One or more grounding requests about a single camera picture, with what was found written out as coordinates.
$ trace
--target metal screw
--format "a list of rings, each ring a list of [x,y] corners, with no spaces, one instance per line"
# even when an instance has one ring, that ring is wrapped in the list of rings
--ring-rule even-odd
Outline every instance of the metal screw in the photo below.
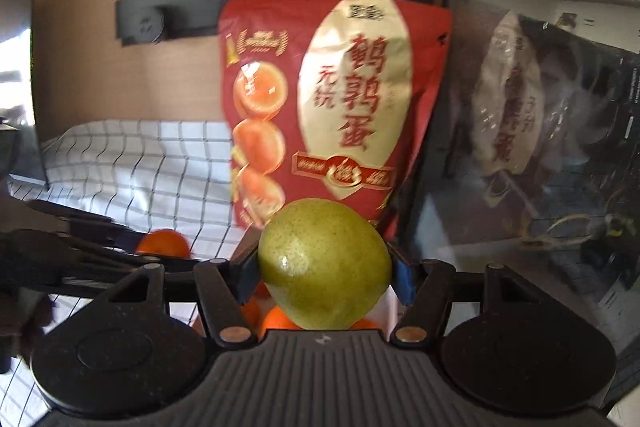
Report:
[[[418,326],[405,326],[396,331],[396,339],[402,343],[413,344],[427,338],[427,332]]]
[[[239,344],[251,338],[251,331],[242,326],[229,326],[220,331],[220,338],[231,344]]]

